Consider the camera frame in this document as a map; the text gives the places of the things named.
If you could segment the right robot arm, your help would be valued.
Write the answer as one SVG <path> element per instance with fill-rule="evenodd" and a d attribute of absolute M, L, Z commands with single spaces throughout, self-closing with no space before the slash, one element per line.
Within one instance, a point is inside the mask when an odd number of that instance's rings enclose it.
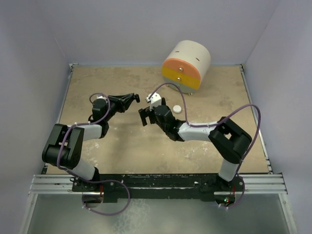
<path fill-rule="evenodd" d="M 218 172 L 217 186 L 223 191 L 234 185 L 234 176 L 243 157 L 252 143 L 251 136 L 231 119 L 222 117 L 219 121 L 208 124 L 188 124 L 176 119 L 166 105 L 146 107 L 138 111 L 142 125 L 146 126 L 148 118 L 156 124 L 172 141 L 207 141 L 214 145 L 223 157 Z"/>

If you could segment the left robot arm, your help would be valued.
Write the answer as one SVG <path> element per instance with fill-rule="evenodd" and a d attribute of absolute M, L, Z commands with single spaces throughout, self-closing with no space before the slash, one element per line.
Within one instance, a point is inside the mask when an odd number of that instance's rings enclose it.
<path fill-rule="evenodd" d="M 82 158 L 83 142 L 101 139 L 109 130 L 108 121 L 116 113 L 126 112 L 133 101 L 140 102 L 138 94 L 107 96 L 95 93 L 89 97 L 92 114 L 86 123 L 55 124 L 42 151 L 42 160 L 83 180 L 89 191 L 100 187 L 98 169 Z"/>

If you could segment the black earbud charging case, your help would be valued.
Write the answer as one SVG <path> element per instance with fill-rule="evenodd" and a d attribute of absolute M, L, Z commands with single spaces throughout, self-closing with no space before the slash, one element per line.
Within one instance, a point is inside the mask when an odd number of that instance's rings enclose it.
<path fill-rule="evenodd" d="M 140 103 L 140 97 L 139 97 L 139 94 L 135 94 L 135 99 L 136 99 L 136 102 L 137 102 L 137 103 Z"/>

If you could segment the white earbud charging case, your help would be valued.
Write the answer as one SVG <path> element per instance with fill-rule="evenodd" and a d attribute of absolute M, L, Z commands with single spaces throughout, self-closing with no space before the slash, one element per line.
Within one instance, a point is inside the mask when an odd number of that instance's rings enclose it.
<path fill-rule="evenodd" d="M 176 114 L 179 114 L 182 112 L 182 107 L 180 105 L 174 105 L 173 106 L 173 112 Z"/>

